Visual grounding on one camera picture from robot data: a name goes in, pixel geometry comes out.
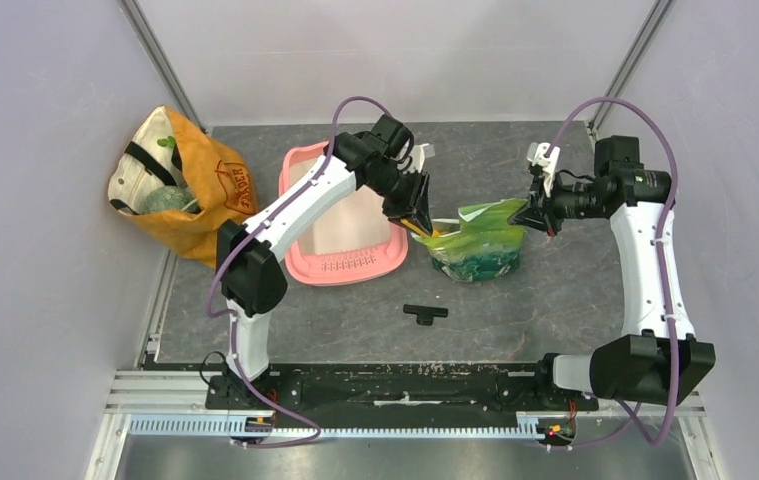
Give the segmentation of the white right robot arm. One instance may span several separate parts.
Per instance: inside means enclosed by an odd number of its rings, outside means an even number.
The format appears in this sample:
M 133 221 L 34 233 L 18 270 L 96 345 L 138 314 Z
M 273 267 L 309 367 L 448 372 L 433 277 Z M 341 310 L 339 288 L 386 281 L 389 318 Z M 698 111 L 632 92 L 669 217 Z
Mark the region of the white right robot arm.
M 670 173 L 648 170 L 635 137 L 595 144 L 594 173 L 561 180 L 559 148 L 533 143 L 527 202 L 509 218 L 556 236 L 566 219 L 605 219 L 616 240 L 624 287 L 620 338 L 588 355 L 550 353 L 532 382 L 534 400 L 556 409 L 572 392 L 655 405 L 681 404 L 716 363 L 715 347 L 697 340 L 681 295 L 673 251 Z

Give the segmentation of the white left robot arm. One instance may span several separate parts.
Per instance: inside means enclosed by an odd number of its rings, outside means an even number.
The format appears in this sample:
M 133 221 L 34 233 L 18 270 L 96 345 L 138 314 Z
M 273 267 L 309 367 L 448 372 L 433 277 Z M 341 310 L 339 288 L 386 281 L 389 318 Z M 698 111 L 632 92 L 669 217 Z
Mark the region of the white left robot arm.
M 384 114 L 368 131 L 332 137 L 315 164 L 271 205 L 242 224 L 225 222 L 218 231 L 214 286 L 227 301 L 228 368 L 236 375 L 231 396 L 245 408 L 262 405 L 269 383 L 268 334 L 271 313 L 288 281 L 285 254 L 324 213 L 362 187 L 382 199 L 393 224 L 420 236 L 434 233 L 429 214 L 428 173 L 404 166 L 414 136 Z

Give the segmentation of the black bag clip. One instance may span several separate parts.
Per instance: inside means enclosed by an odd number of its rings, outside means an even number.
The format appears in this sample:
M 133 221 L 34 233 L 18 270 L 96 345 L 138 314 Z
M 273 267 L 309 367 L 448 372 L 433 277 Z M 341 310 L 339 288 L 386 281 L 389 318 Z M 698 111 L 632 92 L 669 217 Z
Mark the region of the black bag clip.
M 413 315 L 419 326 L 432 326 L 436 318 L 447 318 L 449 310 L 443 307 L 404 304 L 403 312 Z

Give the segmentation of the yellow plastic scoop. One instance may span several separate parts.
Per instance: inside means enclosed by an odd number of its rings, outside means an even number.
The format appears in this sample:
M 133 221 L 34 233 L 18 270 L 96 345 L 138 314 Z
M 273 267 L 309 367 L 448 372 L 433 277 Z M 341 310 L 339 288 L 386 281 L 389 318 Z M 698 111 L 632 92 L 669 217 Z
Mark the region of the yellow plastic scoop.
M 402 220 L 401 226 L 415 239 L 446 237 L 461 230 L 460 222 L 454 219 L 433 220 L 430 229 L 421 228 L 408 220 Z

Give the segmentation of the green cat litter bag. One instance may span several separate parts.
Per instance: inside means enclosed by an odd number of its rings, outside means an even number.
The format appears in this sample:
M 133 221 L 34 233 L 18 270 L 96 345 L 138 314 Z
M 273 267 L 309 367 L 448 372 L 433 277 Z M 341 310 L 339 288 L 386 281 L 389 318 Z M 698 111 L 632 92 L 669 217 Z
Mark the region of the green cat litter bag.
M 509 219 L 526 204 L 510 198 L 463 206 L 454 218 L 433 220 L 436 237 L 411 237 L 426 247 L 433 268 L 451 280 L 494 280 L 520 267 L 525 229 Z

